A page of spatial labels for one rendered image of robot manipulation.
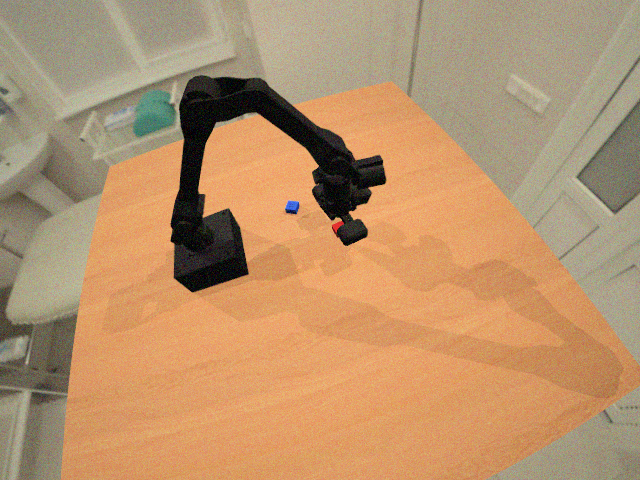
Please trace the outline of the red block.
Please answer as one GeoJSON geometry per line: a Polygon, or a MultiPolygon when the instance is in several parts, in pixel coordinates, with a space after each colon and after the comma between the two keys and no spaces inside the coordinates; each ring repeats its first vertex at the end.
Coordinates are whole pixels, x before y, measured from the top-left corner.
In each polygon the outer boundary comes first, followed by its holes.
{"type": "Polygon", "coordinates": [[[337,229],[342,225],[344,225],[343,221],[340,221],[340,222],[335,223],[335,224],[332,225],[332,230],[334,231],[334,233],[337,236],[337,238],[339,238],[338,235],[336,234],[337,229]]]}

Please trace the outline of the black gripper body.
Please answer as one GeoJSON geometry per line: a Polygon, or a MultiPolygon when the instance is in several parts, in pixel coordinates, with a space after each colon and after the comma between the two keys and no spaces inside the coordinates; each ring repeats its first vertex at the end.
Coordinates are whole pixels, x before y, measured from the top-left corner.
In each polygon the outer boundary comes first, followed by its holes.
{"type": "Polygon", "coordinates": [[[323,183],[317,184],[312,188],[312,194],[316,201],[321,201],[324,208],[328,212],[331,219],[341,218],[344,225],[337,229],[338,236],[345,246],[349,246],[368,236],[368,229],[361,219],[353,219],[350,215],[351,203],[350,199],[354,195],[349,191],[348,195],[341,199],[331,199],[324,193],[323,183]]]}

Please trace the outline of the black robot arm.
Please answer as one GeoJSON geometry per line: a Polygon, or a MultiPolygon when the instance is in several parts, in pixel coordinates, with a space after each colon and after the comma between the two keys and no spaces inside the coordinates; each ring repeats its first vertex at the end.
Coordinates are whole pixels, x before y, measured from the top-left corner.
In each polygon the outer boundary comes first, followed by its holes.
{"type": "Polygon", "coordinates": [[[311,122],[261,78],[195,76],[187,82],[179,112],[184,142],[170,242],[183,244],[188,256],[212,252],[214,230],[203,224],[206,194],[198,188],[205,145],[216,122],[257,112],[310,153],[319,165],[312,172],[314,183],[323,183],[327,197],[353,193],[351,211],[368,203],[368,188],[386,184],[381,155],[355,161],[339,135],[311,122]]]}

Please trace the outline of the blue block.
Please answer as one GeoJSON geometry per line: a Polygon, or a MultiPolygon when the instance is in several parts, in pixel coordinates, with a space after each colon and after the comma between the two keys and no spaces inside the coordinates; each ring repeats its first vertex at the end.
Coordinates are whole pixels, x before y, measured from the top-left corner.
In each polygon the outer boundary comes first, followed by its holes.
{"type": "Polygon", "coordinates": [[[300,206],[299,201],[288,200],[285,207],[285,211],[286,213],[297,214],[299,206],[300,206]]]}

